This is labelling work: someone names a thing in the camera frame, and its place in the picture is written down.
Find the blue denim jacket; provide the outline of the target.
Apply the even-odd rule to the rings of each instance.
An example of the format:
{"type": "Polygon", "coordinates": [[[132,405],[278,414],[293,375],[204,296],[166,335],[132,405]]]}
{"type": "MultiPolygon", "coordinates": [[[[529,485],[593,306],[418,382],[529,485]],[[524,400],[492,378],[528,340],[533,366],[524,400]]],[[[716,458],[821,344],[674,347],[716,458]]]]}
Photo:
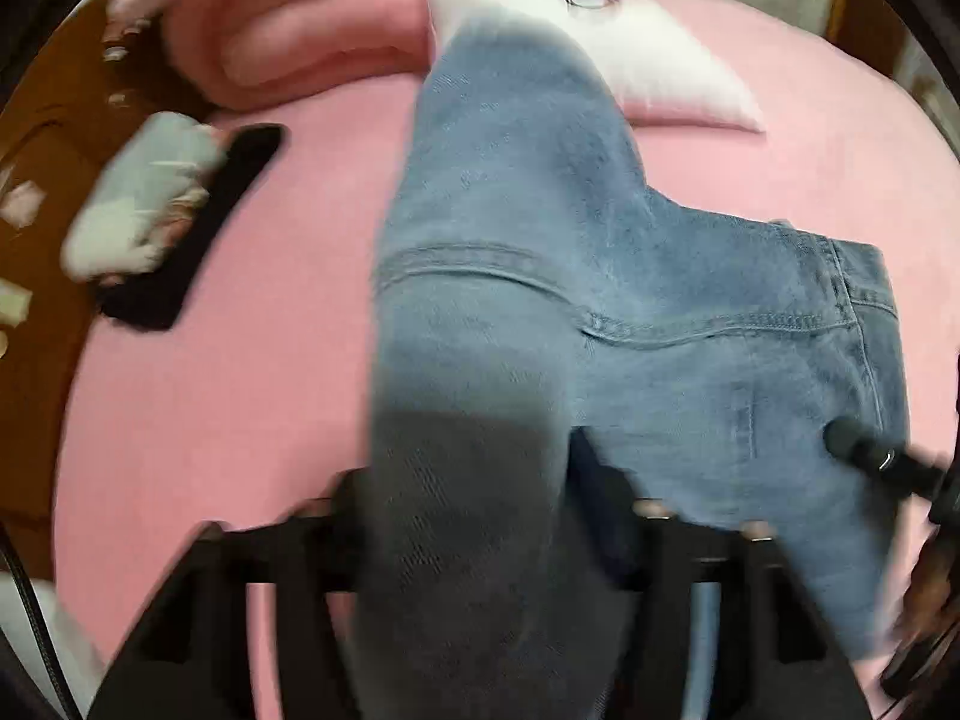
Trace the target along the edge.
{"type": "Polygon", "coordinates": [[[843,652],[874,653],[898,505],[822,433],[907,429],[882,255],[666,199],[569,37],[478,18],[439,55],[374,313],[366,717],[599,711],[628,598],[566,497],[574,427],[690,520],[771,523],[843,652]]]}

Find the white pillow with blue print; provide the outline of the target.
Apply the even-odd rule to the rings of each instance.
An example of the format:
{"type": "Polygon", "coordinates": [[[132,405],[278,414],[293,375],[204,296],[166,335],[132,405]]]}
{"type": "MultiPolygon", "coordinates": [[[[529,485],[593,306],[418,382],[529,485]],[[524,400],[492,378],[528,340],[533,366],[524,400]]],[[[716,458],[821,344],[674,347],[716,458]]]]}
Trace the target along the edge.
{"type": "Polygon", "coordinates": [[[737,73],[654,0],[427,0],[433,52],[480,16],[548,26],[584,50],[633,124],[765,130],[737,73]]]}

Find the brown wooden headboard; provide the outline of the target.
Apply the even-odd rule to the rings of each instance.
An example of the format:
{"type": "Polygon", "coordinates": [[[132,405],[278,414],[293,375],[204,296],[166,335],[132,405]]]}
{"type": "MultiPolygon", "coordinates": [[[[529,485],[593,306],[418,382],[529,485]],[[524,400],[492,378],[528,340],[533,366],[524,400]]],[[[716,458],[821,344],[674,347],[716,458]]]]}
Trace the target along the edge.
{"type": "Polygon", "coordinates": [[[53,576],[52,509],[60,433],[76,364],[94,317],[60,247],[99,171],[156,110],[195,119],[212,105],[167,61],[160,28],[104,54],[107,0],[89,0],[32,60],[2,110],[2,190],[37,187],[36,218],[2,226],[2,277],[31,294],[2,355],[2,522],[28,574],[53,576]]]}

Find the folded pink blanket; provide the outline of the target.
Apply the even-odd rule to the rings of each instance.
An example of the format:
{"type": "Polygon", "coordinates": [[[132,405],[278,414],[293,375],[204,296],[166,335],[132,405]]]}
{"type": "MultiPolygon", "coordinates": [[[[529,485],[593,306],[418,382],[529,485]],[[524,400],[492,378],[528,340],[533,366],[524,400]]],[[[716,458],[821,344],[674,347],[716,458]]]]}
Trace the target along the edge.
{"type": "Polygon", "coordinates": [[[133,0],[210,103],[256,110],[431,59],[427,0],[133,0]]]}

